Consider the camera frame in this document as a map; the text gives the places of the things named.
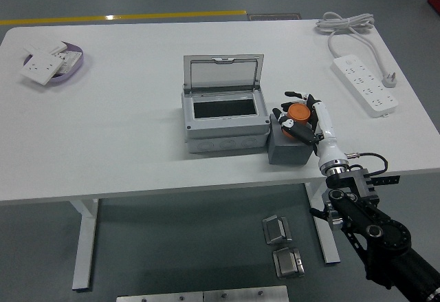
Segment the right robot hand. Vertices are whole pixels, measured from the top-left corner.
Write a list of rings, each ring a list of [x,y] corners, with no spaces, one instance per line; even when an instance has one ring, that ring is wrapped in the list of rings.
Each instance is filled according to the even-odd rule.
[[[310,111],[310,117],[305,125],[290,118],[287,112],[293,102],[283,103],[280,109],[274,108],[272,110],[281,131],[285,135],[313,147],[315,154],[319,157],[318,167],[323,175],[329,177],[334,173],[348,171],[349,161],[338,146],[326,105],[308,93],[286,91],[285,95],[305,101],[305,106]]]

